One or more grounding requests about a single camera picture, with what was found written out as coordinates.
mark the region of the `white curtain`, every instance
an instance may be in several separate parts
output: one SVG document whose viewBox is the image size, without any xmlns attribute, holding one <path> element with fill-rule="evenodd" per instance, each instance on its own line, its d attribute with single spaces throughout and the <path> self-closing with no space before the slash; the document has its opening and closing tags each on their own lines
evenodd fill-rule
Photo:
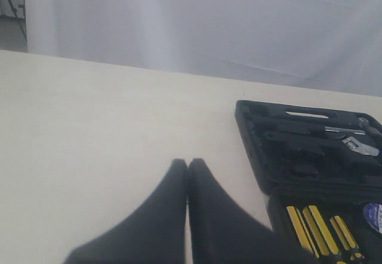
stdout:
<svg viewBox="0 0 382 264">
<path fill-rule="evenodd" d="M 26 0 L 29 52 L 382 96 L 382 0 Z"/>
</svg>

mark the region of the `blue label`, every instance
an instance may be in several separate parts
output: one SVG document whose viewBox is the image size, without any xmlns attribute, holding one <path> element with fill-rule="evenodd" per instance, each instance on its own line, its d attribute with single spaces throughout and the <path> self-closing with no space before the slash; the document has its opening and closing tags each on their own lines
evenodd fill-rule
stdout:
<svg viewBox="0 0 382 264">
<path fill-rule="evenodd" d="M 363 208 L 363 216 L 371 227 L 382 233 L 382 205 L 370 203 Z"/>
</svg>

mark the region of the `white table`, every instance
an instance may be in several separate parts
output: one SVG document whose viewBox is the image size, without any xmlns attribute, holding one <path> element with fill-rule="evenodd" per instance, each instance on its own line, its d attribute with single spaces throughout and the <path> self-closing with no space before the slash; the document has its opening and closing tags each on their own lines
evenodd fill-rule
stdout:
<svg viewBox="0 0 382 264">
<path fill-rule="evenodd" d="M 173 158 L 204 158 L 269 226 L 233 116 L 239 99 L 382 121 L 376 97 L 0 51 L 0 263 L 61 263 L 134 211 Z"/>
</svg>

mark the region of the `black tool case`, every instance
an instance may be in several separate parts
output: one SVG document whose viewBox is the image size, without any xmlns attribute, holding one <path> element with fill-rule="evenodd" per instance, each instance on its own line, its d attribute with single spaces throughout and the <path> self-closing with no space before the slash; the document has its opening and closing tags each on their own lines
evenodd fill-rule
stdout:
<svg viewBox="0 0 382 264">
<path fill-rule="evenodd" d="M 363 208 L 382 204 L 382 125 L 365 113 L 240 100 L 236 120 L 273 230 L 298 242 L 287 206 L 316 205 L 346 263 L 382 263 L 382 234 Z M 351 261 L 329 219 L 345 221 L 365 256 Z M 319 263 L 332 263 L 320 257 Z"/>
</svg>

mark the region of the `gray floor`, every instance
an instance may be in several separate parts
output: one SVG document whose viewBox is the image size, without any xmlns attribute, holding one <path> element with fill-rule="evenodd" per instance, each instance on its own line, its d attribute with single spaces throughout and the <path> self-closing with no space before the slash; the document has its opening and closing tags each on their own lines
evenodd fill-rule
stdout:
<svg viewBox="0 0 382 264">
<path fill-rule="evenodd" d="M 0 17 L 0 50 L 26 52 L 24 36 L 15 20 Z"/>
</svg>

